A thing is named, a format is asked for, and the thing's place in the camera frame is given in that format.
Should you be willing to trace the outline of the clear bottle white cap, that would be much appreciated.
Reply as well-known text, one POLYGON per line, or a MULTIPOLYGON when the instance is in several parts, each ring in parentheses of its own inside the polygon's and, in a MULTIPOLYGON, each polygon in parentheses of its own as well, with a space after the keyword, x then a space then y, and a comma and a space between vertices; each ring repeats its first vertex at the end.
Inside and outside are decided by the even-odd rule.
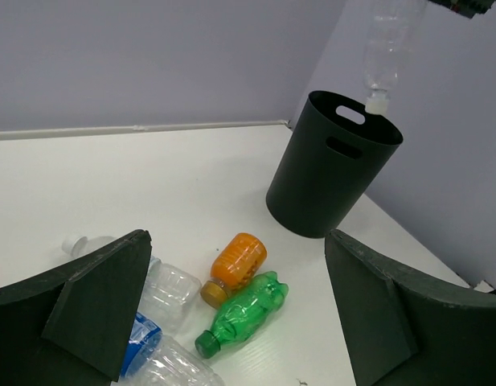
POLYGON ((363 83, 367 90, 365 111, 387 112, 391 90, 406 67, 424 17, 426 1, 374 1, 363 54, 363 83))

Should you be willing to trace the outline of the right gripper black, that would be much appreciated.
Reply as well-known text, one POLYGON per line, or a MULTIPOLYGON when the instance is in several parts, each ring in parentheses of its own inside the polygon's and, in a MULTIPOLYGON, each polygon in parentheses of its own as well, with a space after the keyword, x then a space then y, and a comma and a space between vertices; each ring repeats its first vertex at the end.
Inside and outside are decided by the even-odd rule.
POLYGON ((430 0, 465 18, 473 18, 477 14, 485 14, 493 5, 493 0, 430 0))

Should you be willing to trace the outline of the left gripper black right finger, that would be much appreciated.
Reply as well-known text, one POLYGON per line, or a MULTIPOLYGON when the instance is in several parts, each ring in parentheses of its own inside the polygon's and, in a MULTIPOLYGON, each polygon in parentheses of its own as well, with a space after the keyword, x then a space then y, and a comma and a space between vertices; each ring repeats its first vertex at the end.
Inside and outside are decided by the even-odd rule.
POLYGON ((325 254, 357 385, 496 385, 496 294, 435 278, 340 230, 325 254))

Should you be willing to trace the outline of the clear bottle green white label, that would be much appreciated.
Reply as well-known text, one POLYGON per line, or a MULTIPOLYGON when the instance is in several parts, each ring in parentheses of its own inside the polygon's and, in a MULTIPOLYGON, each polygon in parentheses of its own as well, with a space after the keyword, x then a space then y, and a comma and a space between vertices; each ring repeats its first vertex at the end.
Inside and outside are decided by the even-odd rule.
MULTIPOLYGON (((61 249, 71 259, 95 252, 115 241, 114 236, 88 238, 67 236, 61 249)), ((175 336, 183 326, 198 292, 201 281, 182 269, 152 256, 138 311, 151 319, 168 335, 175 336)))

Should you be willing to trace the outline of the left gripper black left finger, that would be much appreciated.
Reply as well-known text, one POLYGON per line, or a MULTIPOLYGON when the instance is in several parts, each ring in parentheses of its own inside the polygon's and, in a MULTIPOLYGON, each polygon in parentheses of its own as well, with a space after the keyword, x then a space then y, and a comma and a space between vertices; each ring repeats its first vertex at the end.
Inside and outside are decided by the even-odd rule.
POLYGON ((119 380, 151 251, 138 229, 0 288, 0 385, 119 380))

